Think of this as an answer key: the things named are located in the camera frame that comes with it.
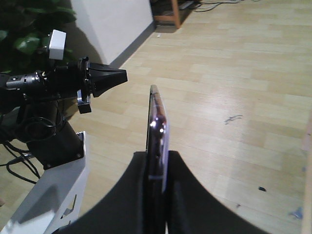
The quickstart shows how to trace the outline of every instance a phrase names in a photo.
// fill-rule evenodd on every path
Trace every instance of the white metal base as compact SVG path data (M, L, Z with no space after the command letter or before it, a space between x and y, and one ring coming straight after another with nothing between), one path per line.
M84 157L46 170L0 234L51 234L78 218L89 174L80 134Z

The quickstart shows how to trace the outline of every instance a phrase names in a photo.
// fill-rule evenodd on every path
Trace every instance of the wall baseboard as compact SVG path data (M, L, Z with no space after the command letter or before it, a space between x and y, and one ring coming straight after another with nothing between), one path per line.
M119 68L130 56L140 47L140 45L155 31L155 23L152 22L147 28L110 63L110 67Z

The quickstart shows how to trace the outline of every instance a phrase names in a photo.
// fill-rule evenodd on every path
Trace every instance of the smartphone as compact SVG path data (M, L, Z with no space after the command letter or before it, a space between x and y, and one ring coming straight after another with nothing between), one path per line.
M169 123L158 88L150 89L144 172L145 233L165 233Z

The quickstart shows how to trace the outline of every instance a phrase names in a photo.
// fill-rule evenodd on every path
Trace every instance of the debris on floor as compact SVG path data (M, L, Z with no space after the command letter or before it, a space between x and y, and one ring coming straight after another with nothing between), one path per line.
M258 190L266 192L267 190L263 187L259 187Z
M230 122L232 122L234 120L240 119L242 117L243 117L243 115L236 115L236 116L229 117L226 121L224 121L225 125L229 124Z
M4 200L0 197L0 207L5 204Z
M289 215L292 215L295 219L302 219L302 207L298 207L296 211L290 212Z

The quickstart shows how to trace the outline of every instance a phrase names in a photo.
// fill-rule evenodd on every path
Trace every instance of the power strip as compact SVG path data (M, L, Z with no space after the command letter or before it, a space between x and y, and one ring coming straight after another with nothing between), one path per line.
M179 9L184 10L184 9L188 8L190 5L192 5L193 3L194 3L194 1L186 1L179 6Z

